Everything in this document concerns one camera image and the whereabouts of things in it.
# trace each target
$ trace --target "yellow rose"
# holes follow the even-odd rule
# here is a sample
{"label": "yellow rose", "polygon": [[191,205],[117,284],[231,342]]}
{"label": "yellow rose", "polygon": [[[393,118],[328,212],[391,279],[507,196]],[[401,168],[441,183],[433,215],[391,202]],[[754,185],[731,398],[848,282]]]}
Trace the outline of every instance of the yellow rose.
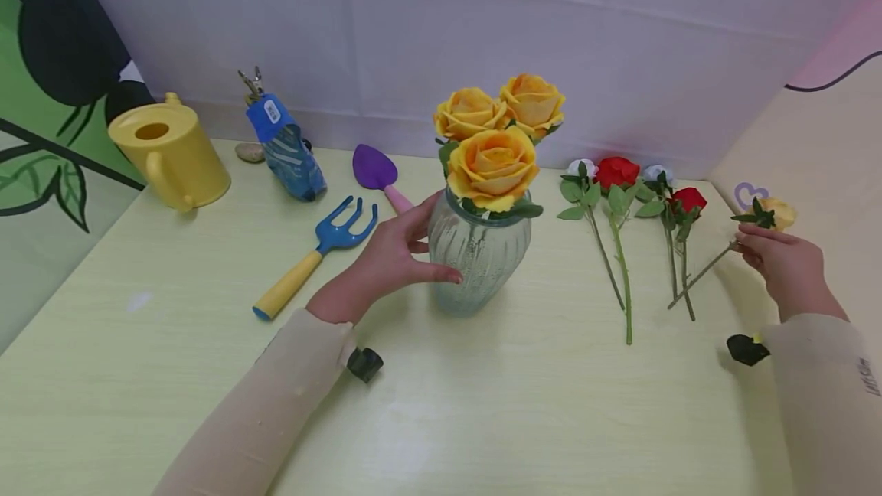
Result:
{"label": "yellow rose", "polygon": [[539,172],[533,142],[514,126],[478,132],[460,142],[447,169],[454,194],[495,213],[510,210]]}
{"label": "yellow rose", "polygon": [[[765,199],[759,200],[759,205],[763,208],[764,211],[774,211],[774,226],[773,230],[779,231],[782,233],[784,230],[793,226],[796,222],[796,210],[793,207],[790,207],[788,204],[785,204],[784,201],[773,197],[767,197]],[[747,211],[748,215],[753,215],[753,206]]]}
{"label": "yellow rose", "polygon": [[501,129],[505,106],[493,100],[481,89],[460,89],[450,95],[450,100],[439,103],[435,130],[442,137],[458,142],[490,129]]}
{"label": "yellow rose", "polygon": [[539,75],[521,73],[509,79],[500,92],[501,101],[508,107],[504,126],[514,119],[515,126],[526,132],[533,142],[545,138],[551,126],[564,122],[560,107],[567,97]]}

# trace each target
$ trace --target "red rose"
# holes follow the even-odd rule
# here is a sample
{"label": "red rose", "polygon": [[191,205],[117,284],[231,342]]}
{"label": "red rose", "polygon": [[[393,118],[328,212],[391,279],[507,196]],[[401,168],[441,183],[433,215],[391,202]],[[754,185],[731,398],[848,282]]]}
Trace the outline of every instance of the red rose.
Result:
{"label": "red rose", "polygon": [[668,200],[671,205],[673,205],[675,201],[679,201],[680,205],[683,205],[683,210],[686,211],[686,213],[689,213],[696,207],[698,207],[698,212],[701,212],[704,206],[707,205],[707,200],[704,199],[701,192],[698,192],[697,188],[683,188],[677,190],[677,192],[674,192],[672,199]]}
{"label": "red rose", "polygon": [[594,178],[601,184],[601,188],[609,190],[612,184],[634,184],[638,175],[640,175],[640,165],[631,163],[625,158],[606,158],[597,165],[597,175],[594,175]]}

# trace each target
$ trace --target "stone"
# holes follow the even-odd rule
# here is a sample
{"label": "stone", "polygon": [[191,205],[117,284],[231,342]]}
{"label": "stone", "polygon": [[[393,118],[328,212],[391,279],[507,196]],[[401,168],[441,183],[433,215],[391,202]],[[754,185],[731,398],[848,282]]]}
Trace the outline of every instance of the stone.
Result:
{"label": "stone", "polygon": [[242,142],[236,145],[236,155],[248,163],[260,163],[263,157],[263,146],[253,142]]}

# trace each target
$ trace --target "yellow handle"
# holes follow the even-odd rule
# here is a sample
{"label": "yellow handle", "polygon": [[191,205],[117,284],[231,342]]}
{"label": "yellow handle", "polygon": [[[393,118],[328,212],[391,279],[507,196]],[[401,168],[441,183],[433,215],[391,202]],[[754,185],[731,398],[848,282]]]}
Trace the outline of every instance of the yellow handle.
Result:
{"label": "yellow handle", "polygon": [[160,194],[160,199],[176,210],[186,213],[193,208],[193,198],[190,195],[181,195],[178,189],[168,181],[162,169],[162,155],[160,152],[147,154],[147,182]]}
{"label": "yellow handle", "polygon": [[300,263],[288,271],[288,274],[281,276],[281,280],[275,282],[275,285],[263,294],[263,297],[251,307],[251,310],[254,310],[254,314],[260,320],[273,320],[285,304],[300,291],[303,282],[306,282],[306,278],[312,274],[321,261],[321,253],[314,250],[309,252]]}

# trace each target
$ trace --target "glass vase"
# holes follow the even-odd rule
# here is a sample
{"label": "glass vase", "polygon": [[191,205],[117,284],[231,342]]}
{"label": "glass vase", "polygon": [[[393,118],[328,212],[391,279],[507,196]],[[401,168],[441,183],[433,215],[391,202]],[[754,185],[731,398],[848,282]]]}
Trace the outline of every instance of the glass vase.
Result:
{"label": "glass vase", "polygon": [[447,188],[429,221],[429,257],[459,270],[462,283],[434,283],[437,305],[447,315],[474,315],[518,268],[529,245],[530,219],[477,217]]}

